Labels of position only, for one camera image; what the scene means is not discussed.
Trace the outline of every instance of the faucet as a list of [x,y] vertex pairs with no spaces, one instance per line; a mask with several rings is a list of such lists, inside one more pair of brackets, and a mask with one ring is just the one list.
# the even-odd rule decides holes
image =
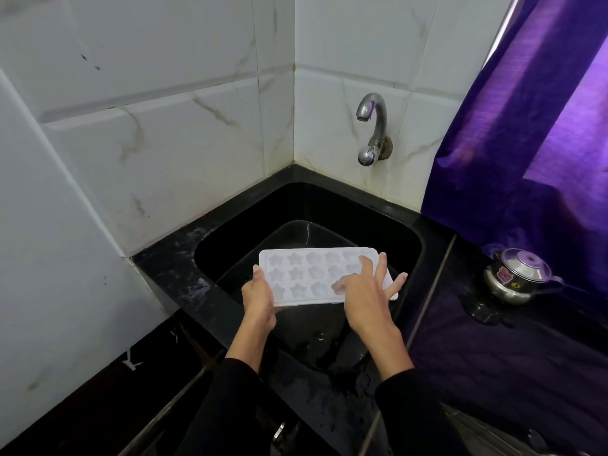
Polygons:
[[357,159],[365,167],[372,166],[378,160],[386,160],[393,152],[393,142],[386,135],[386,104],[378,93],[366,95],[357,108],[357,120],[369,122],[371,114],[376,109],[376,128],[367,147],[359,150]]

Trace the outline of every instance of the ice cube tray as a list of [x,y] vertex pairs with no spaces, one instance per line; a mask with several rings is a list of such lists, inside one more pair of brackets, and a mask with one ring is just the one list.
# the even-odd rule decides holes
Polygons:
[[[374,248],[300,248],[260,251],[260,267],[274,294],[275,306],[299,306],[344,302],[331,285],[341,276],[361,272],[359,256],[378,264]],[[387,272],[383,288],[393,283]]]

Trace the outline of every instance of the kettle lid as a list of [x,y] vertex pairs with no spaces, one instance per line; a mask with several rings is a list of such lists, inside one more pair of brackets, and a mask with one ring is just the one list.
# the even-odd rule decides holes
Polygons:
[[502,252],[501,258],[510,271],[526,280],[539,283],[551,280],[551,269],[534,253],[508,248]]

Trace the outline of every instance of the purple curtain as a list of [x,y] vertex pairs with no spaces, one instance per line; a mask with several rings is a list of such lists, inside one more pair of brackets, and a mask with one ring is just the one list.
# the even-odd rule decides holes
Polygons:
[[608,0],[526,0],[452,122],[422,204],[487,253],[537,253],[602,311],[607,34]]

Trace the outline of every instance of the stainless steel kettle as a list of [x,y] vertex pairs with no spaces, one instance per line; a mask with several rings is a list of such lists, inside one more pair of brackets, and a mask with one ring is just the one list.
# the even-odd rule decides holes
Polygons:
[[536,254],[518,248],[494,252],[483,271],[483,280],[494,296],[507,304],[526,304],[537,294],[562,291],[564,280]]

